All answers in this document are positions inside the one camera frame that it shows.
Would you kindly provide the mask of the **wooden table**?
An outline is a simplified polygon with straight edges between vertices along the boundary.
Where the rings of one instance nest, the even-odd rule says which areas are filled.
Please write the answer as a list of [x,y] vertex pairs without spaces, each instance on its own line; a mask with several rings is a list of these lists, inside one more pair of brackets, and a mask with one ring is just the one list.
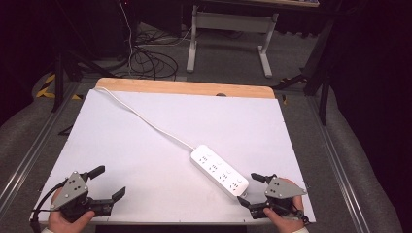
[[151,81],[102,78],[96,87],[105,87],[112,91],[131,91],[149,93],[173,93],[190,95],[274,99],[274,91],[267,86],[239,85],[225,83],[190,83],[172,81]]

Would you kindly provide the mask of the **metal floor rail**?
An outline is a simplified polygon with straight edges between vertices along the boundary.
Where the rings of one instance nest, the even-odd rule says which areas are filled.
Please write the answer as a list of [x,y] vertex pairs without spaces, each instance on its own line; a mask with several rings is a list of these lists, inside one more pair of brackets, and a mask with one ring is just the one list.
[[54,99],[35,99],[0,127],[0,215],[14,202],[79,85],[66,85],[55,111]]
[[359,209],[356,196],[354,195],[352,186],[348,180],[347,174],[338,156],[334,143],[331,141],[328,130],[323,126],[319,116],[318,108],[316,105],[316,100],[313,97],[307,97],[307,102],[309,108],[311,109],[312,115],[317,122],[318,128],[320,129],[321,138],[326,145],[326,156],[330,163],[331,169],[333,171],[334,177],[338,183],[340,192],[344,199],[345,205],[348,209],[352,222],[356,228],[357,233],[363,233],[362,223],[359,219]]

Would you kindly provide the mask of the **white power strip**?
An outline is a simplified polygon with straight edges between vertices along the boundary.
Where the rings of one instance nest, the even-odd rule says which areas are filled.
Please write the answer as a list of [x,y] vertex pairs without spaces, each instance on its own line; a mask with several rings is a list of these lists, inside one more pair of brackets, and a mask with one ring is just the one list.
[[205,176],[231,198],[244,197],[248,180],[205,145],[198,146],[190,160]]

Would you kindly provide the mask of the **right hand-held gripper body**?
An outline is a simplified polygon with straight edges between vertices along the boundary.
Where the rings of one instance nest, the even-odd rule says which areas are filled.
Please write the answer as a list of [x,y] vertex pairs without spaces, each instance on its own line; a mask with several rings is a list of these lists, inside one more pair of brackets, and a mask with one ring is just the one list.
[[250,204],[249,211],[253,219],[265,218],[263,209],[269,208],[281,217],[306,220],[304,211],[298,210],[292,200],[295,196],[306,194],[307,191],[297,184],[276,176],[264,191],[266,200],[262,203]]

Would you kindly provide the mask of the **white metal desk frame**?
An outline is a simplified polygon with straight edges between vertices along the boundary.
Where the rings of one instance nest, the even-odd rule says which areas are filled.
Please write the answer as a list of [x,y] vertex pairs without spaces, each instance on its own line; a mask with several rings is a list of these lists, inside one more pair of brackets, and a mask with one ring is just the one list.
[[196,31],[198,29],[264,33],[264,42],[262,45],[257,47],[257,53],[264,76],[268,79],[271,78],[272,70],[266,53],[277,24],[278,16],[278,14],[273,14],[271,17],[251,17],[231,14],[205,13],[200,12],[198,10],[198,6],[194,5],[191,11],[191,35],[186,70],[189,73],[194,71],[197,46]]

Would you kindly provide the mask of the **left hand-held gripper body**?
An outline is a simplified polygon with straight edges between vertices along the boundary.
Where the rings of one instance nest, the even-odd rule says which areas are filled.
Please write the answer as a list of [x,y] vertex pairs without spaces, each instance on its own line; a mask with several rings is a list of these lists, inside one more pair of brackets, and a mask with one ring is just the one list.
[[94,211],[95,216],[109,216],[112,213],[115,203],[112,199],[94,200],[88,196],[87,173],[73,172],[51,202],[51,210],[61,212],[69,222],[76,221],[88,211]]

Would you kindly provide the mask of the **yellow black floor tape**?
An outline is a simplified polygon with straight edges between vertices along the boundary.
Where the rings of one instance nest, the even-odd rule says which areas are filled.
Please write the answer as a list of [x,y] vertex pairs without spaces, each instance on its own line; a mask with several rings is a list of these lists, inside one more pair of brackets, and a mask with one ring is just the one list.
[[55,98],[55,94],[52,92],[51,88],[52,88],[52,83],[55,80],[55,74],[50,74],[46,80],[44,81],[44,83],[42,84],[40,90],[37,92],[36,97],[37,98],[51,98],[54,99]]

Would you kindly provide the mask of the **person's left hand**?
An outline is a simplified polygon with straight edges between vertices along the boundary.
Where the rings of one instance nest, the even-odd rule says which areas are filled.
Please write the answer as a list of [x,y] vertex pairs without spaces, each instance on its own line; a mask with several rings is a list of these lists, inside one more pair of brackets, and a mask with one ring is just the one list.
[[48,218],[48,226],[42,233],[82,233],[94,216],[94,211],[88,211],[76,221],[69,222],[62,216],[61,212],[51,212]]

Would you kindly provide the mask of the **person's right hand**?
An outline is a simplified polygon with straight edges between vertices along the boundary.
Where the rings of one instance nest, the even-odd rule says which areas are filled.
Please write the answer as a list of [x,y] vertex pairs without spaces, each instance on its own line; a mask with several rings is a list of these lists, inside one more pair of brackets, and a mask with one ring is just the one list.
[[[298,209],[303,211],[303,201],[301,196],[293,197],[293,204]],[[277,227],[279,233],[308,233],[307,228],[303,220],[286,219],[277,215],[269,208],[264,208],[263,212],[271,220],[271,222]]]

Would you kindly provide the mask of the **black tripod stand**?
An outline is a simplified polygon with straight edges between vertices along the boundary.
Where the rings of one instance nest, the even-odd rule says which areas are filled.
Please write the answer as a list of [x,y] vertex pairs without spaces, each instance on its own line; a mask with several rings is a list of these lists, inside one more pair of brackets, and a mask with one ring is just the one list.
[[88,50],[86,42],[79,35],[64,8],[58,0],[50,0],[52,8],[51,31],[54,36],[55,54],[55,99],[52,111],[55,113],[62,108],[64,96],[64,74],[70,81],[79,82],[82,78],[80,63],[102,77],[112,77],[113,74],[88,59],[82,50]]
[[298,82],[306,81],[306,85],[303,88],[306,96],[314,96],[318,89],[321,88],[318,115],[323,125],[326,125],[326,105],[329,90],[325,50],[333,24],[333,19],[327,21],[305,66],[301,69],[301,73],[291,79],[282,79],[279,84],[272,86],[274,90],[281,90]]

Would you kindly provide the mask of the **white table cover board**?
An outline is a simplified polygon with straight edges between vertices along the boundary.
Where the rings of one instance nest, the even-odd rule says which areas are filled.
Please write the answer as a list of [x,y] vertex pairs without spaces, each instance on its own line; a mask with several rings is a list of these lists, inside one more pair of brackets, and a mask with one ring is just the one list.
[[94,199],[125,195],[112,224],[250,223],[249,211],[190,160],[205,145],[245,178],[277,175],[304,186],[275,99],[93,89],[44,185],[104,165],[88,182]]

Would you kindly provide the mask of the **wooden desk top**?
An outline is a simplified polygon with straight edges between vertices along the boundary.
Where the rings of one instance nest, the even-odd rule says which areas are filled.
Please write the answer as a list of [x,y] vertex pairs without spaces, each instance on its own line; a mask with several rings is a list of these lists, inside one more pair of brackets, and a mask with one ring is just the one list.
[[299,7],[318,7],[319,0],[216,0],[232,3],[252,3],[252,4],[269,4],[269,5],[284,5],[284,6],[299,6]]

